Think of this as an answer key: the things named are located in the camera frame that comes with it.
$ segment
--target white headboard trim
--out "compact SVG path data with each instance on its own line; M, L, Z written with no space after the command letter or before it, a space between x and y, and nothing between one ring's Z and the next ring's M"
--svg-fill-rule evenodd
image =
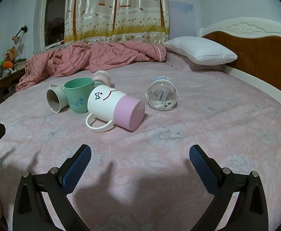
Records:
M281 104L281 91L273 87L269 83L266 83L255 76L249 75L243 71L228 66L225 67L225 70L223 72L228 75L234 76L240 79L241 81L244 81L252 85L253 87L263 91L265 94L269 95L270 97L272 97L274 100L276 100Z
M231 18L214 23L206 28L199 28L196 36L203 37L215 31L222 31L241 38L281 37L281 23L255 17Z

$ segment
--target barcode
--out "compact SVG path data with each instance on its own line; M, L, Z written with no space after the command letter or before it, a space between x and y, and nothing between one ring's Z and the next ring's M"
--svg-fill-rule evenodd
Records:
M164 103L165 99L166 99L166 96L167 96L167 92L160 90L156 100L158 102Z

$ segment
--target green mug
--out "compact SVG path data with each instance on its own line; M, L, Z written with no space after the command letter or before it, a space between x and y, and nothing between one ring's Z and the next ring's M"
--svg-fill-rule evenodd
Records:
M81 77L66 82L61 89L66 93L70 108L75 113L88 112L87 102L93 91L93 80L89 77Z

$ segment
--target pillow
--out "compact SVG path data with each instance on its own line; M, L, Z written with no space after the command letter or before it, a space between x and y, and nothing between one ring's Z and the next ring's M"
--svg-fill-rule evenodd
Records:
M179 55L172 51L166 53L166 63L174 66L181 71L196 71L196 70L223 70L225 64L220 65L198 65L189 60L186 56Z
M235 61L238 56L221 44L206 38L181 36L163 44L168 50L186 56L198 65L218 65Z

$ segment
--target blue gripper pad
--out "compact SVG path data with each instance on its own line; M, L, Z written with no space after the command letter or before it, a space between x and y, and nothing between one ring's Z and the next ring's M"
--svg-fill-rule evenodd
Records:
M219 192L218 178L210 168L209 164L206 162L203 155L200 154L195 145L190 148L190 161L192 162L196 172L202 180L206 190L209 194L217 195Z
M74 191L79 179L84 173L91 159L91 149L88 145L82 145L79 150L73 155L75 159L66 174L62 178L62 191L64 194L70 194Z

